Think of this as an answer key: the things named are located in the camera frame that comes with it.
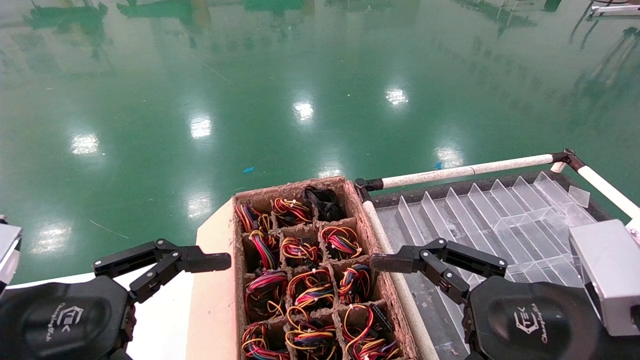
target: white pipe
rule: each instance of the white pipe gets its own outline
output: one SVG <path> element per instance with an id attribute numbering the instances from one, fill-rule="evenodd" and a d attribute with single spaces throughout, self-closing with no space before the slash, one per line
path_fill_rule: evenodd
<path id="1" fill-rule="evenodd" d="M 640 218 L 640 208 L 614 188 L 613 185 L 609 184 L 602 176 L 593 171 L 592 168 L 583 166 L 578 169 L 578 174 L 582 175 L 593 187 L 598 189 L 598 191 L 624 211 L 631 219 Z"/>
<path id="2" fill-rule="evenodd" d="M 444 170 L 434 170 L 421 172 L 418 174 L 401 175 L 394 177 L 385 177 L 382 179 L 384 189 L 397 188 L 398 186 L 413 185 L 426 183 L 429 181 L 437 181 L 444 179 L 452 179 L 454 177 L 470 176 L 474 174 L 484 174 L 487 172 L 509 170 L 513 168 L 530 167 L 534 165 L 550 164 L 554 160 L 551 154 L 529 156 L 526 158 L 495 161 L 493 163 L 484 163 L 477 165 L 469 165 L 466 167 L 448 168 Z"/>
<path id="3" fill-rule="evenodd" d="M 557 163 L 554 163 L 551 166 L 551 171 L 560 174 L 562 172 L 562 170 L 564 170 L 564 167 L 566 166 L 566 163 L 562 162 L 562 161 L 558 161 Z"/>
<path id="4" fill-rule="evenodd" d="M 367 217 L 371 222 L 371 227 L 373 228 L 373 232 L 378 239 L 378 243 L 380 244 L 382 251 L 385 254 L 393 254 L 394 251 L 391 248 L 391 244 L 389 243 L 387 234 L 382 227 L 380 218 L 378 218 L 378 213 L 376 212 L 376 208 L 374 208 L 373 203 L 367 200 L 362 203 L 362 206 L 364 207 L 365 213 L 367 213 Z M 418 352 L 424 360 L 440 360 L 438 353 L 433 346 L 433 342 L 431 342 L 429 332 L 424 326 L 418 307 L 413 301 L 411 290 L 409 290 L 409 286 L 406 284 L 404 276 L 395 272 L 392 272 L 389 275 L 391 275 L 391 280 L 396 288 L 400 305 L 404 310 L 404 315 L 406 317 L 406 321 L 409 323 L 409 328 L 413 334 L 415 344 L 418 346 Z"/>

